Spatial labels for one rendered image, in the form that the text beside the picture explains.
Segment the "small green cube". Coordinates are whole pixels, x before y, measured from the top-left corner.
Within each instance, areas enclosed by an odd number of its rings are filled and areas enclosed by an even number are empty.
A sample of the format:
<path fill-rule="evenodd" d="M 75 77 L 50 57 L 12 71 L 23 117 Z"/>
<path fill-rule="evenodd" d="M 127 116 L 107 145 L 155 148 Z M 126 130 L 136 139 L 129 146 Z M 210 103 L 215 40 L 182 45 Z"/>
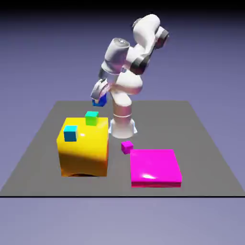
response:
<path fill-rule="evenodd" d="M 85 114 L 86 125 L 96 126 L 98 123 L 98 111 L 87 111 Z"/>

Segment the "small magenta cube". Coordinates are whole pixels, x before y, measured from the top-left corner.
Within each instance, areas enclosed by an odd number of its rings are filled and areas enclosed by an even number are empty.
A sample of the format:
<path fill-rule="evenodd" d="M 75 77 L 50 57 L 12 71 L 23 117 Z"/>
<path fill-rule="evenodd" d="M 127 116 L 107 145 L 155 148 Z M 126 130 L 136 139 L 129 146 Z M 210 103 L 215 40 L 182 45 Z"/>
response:
<path fill-rule="evenodd" d="M 121 143 L 121 150 L 126 155 L 134 148 L 134 145 L 131 141 L 124 141 Z"/>

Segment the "large magenta box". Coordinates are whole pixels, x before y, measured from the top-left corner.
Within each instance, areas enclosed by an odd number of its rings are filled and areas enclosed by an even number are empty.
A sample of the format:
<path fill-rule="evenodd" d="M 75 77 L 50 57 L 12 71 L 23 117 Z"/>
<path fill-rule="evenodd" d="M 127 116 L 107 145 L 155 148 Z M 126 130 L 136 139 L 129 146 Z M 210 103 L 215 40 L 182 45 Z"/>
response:
<path fill-rule="evenodd" d="M 130 170 L 133 188 L 181 187 L 182 174 L 172 149 L 133 149 Z"/>

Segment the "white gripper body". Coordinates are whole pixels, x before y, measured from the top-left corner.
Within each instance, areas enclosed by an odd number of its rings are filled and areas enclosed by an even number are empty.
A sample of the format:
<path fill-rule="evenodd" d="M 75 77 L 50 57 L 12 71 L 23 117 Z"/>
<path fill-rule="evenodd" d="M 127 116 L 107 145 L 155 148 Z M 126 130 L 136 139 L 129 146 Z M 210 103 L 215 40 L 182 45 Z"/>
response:
<path fill-rule="evenodd" d="M 111 89 L 111 84 L 107 82 L 107 79 L 99 79 L 94 85 L 90 97 L 93 100 L 100 100 Z"/>

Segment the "small blue cube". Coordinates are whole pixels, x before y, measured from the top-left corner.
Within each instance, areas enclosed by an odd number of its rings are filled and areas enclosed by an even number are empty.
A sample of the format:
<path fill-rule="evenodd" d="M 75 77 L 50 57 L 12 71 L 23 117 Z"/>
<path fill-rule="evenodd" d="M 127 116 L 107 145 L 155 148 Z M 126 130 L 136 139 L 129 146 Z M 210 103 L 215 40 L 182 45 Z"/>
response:
<path fill-rule="evenodd" d="M 92 99 L 92 105 L 95 107 L 103 107 L 107 103 L 107 94 L 105 93 L 99 100 Z"/>

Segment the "large yellow box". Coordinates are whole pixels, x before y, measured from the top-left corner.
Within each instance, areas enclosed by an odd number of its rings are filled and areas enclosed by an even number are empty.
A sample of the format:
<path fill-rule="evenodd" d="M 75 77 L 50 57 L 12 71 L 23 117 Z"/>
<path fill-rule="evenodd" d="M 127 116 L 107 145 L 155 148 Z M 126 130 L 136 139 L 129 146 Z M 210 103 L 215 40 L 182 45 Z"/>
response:
<path fill-rule="evenodd" d="M 84 117 L 67 117 L 56 139 L 61 176 L 79 174 L 96 177 L 107 176 L 109 157 L 108 118 L 99 117 L 95 126 L 86 125 Z M 70 132 L 76 141 L 66 142 L 67 126 L 76 126 Z"/>

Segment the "small cyan cube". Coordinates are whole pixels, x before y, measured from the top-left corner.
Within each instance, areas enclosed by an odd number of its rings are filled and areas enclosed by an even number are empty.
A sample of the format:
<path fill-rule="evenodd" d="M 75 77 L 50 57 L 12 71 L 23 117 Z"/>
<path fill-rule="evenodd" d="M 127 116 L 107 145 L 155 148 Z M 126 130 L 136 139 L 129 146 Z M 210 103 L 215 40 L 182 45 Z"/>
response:
<path fill-rule="evenodd" d="M 65 142 L 76 142 L 78 139 L 78 126 L 66 125 L 63 130 Z"/>

